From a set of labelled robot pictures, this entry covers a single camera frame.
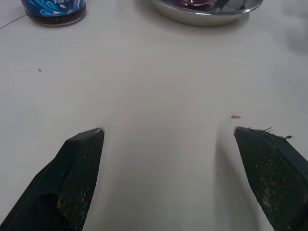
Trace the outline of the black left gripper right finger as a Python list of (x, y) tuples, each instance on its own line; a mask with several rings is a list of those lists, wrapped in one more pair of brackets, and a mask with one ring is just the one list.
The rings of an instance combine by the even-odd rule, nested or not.
[(308, 231), (308, 161), (268, 130), (236, 127), (248, 183), (274, 231)]

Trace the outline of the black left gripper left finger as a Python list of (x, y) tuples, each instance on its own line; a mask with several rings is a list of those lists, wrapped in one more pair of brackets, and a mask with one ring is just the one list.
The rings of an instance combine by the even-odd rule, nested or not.
[(82, 231), (96, 187), (105, 132), (95, 128), (64, 142), (30, 182), (0, 231)]

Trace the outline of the blue labelled jar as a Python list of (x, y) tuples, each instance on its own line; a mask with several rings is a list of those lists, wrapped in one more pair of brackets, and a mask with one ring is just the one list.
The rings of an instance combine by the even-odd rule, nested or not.
[(44, 26), (68, 26), (86, 15), (85, 0), (21, 0), (26, 15)]

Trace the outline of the round steel dish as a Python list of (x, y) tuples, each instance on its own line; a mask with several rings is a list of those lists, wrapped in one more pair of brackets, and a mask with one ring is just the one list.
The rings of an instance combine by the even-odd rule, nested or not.
[(189, 26), (222, 26), (247, 17), (263, 0), (213, 0), (208, 12), (174, 5), (173, 0), (149, 0), (164, 17)]

